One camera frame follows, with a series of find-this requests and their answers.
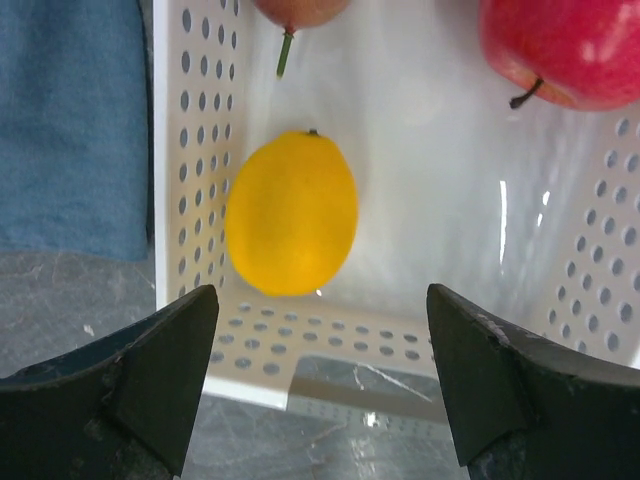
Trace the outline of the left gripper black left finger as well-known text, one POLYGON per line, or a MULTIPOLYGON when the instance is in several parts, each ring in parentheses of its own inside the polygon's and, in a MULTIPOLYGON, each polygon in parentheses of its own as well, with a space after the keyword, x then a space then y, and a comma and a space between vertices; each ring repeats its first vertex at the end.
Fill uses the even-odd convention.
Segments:
POLYGON ((1 380, 4 479, 174 479, 219 302, 200 286, 147 318, 1 380))

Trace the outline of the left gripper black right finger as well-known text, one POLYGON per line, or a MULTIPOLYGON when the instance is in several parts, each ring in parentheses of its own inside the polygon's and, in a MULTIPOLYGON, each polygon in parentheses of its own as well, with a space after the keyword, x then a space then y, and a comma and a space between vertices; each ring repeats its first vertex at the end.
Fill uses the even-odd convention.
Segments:
POLYGON ((638 370, 561 346, 441 284, 429 286, 426 309, 470 478, 638 478, 638 370))

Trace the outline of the white plastic basket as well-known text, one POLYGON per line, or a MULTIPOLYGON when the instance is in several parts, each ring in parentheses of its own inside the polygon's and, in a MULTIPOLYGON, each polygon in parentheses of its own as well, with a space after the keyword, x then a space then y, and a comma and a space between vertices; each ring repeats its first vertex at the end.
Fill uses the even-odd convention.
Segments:
POLYGON ((216 287, 204 390, 340 418, 334 386, 306 393, 306 359, 392 380, 415 416, 438 403, 432 283, 573 350, 639 364, 639 108, 604 113, 518 90, 485 64, 473 1, 356 1, 296 36, 248 1, 153 5, 156 302, 216 287), (229 194, 286 130, 330 137, 356 178, 354 247, 298 298, 250 287, 228 252, 229 194))

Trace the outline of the yellow lemon toy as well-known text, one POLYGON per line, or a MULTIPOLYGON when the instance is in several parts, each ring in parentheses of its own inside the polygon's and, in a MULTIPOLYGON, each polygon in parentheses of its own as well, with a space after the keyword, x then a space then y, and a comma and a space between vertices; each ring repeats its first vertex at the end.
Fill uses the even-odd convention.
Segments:
POLYGON ((358 208, 355 179, 337 145, 315 130, 285 132, 252 153, 232 184, 232 264, 265 295, 313 293, 346 261, 358 208))

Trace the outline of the red pomegranate toy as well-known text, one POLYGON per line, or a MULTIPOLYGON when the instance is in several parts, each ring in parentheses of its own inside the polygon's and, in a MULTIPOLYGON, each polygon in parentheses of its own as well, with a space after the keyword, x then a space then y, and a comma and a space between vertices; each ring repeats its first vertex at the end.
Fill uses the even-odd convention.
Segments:
POLYGON ((639 100, 637 1, 481 1, 478 32, 487 63, 533 97, 577 111, 639 100))

